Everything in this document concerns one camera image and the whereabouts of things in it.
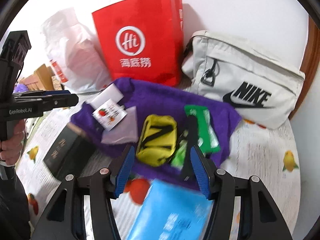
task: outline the green packet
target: green packet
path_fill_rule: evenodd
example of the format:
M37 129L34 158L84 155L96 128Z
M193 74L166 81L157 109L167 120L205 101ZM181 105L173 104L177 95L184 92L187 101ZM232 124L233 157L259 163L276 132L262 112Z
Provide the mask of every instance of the green packet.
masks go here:
M204 155L220 151L220 145L216 134L211 126L210 112L205 106L185 105L186 115L194 115L198 120L198 146ZM188 131L184 131L179 137L179 145L171 160L171 166L181 169L184 163L187 149Z

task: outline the black box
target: black box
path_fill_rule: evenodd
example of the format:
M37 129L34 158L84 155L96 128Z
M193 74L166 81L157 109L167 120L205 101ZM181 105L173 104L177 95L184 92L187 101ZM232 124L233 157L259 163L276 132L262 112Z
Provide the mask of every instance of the black box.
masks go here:
M75 125L68 123L44 158L52 175L62 181L68 174L79 177L96 147Z

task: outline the person's arm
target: person's arm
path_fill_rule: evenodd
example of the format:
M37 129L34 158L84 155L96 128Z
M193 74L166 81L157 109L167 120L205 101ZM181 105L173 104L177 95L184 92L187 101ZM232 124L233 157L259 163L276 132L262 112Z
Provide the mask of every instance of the person's arm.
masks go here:
M25 123L24 120L21 120L15 126L12 138L0 142L0 158L5 160L8 165L15 164L20 157L24 129ZM2 226L5 225L5 230L10 232L13 239L18 235L20 239L27 240L30 239L29 220L28 199L23 185L14 171L11 178L0 179L0 223L3 223Z

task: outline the metal screw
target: metal screw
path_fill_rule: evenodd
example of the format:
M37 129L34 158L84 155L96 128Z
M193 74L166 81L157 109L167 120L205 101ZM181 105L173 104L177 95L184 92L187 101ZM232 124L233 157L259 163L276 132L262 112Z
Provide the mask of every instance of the metal screw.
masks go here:
M251 179L252 179L253 182L259 182L260 181L260 179L257 176L252 176Z
M100 170L100 174L105 175L108 174L109 170L107 168L103 168Z
M224 175L224 174L226 174L226 171L224 169L217 169L217 173L219 175Z
M66 176L66 181L70 181L70 180L73 180L73 175L72 174L69 174Z

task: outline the yellow pouch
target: yellow pouch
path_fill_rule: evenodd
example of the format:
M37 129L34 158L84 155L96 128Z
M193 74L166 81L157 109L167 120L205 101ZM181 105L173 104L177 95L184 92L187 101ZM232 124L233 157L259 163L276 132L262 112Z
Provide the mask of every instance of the yellow pouch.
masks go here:
M169 115L149 115L143 124L136 157L153 167L161 166L175 152L177 122Z

